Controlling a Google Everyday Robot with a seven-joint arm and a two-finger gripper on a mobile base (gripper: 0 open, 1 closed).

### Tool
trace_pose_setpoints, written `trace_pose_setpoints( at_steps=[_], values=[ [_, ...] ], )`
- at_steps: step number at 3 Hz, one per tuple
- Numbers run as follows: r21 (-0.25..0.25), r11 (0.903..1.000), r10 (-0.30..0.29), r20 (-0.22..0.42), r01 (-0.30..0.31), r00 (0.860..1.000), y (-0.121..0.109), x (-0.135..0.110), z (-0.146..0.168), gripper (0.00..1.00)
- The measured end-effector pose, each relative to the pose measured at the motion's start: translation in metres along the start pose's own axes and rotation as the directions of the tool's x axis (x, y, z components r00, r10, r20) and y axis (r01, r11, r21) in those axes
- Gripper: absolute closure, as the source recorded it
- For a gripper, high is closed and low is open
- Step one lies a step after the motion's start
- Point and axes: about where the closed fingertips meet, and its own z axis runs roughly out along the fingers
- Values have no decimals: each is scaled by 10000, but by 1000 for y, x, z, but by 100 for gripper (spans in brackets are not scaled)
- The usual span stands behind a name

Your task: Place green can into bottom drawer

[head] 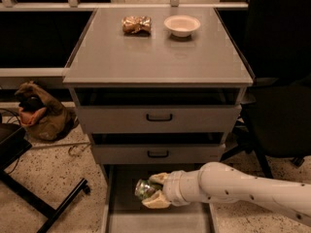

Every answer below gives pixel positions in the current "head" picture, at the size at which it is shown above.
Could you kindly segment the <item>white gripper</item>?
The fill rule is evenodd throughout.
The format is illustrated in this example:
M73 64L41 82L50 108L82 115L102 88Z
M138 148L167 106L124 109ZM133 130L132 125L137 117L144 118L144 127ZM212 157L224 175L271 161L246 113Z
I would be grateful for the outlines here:
M166 209L171 204L175 207L189 205L180 191L182 176L185 171L174 171L167 173L154 174L149 177L151 183L163 184L163 189L158 190L151 197L142 201L142 204L149 209Z

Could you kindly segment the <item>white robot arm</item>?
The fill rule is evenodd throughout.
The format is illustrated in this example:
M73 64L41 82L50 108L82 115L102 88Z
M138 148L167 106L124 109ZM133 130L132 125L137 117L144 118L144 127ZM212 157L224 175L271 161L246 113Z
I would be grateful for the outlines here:
M311 225L310 184L247 175L221 162L206 163L195 171L152 175L136 184L135 195L149 209L247 201Z

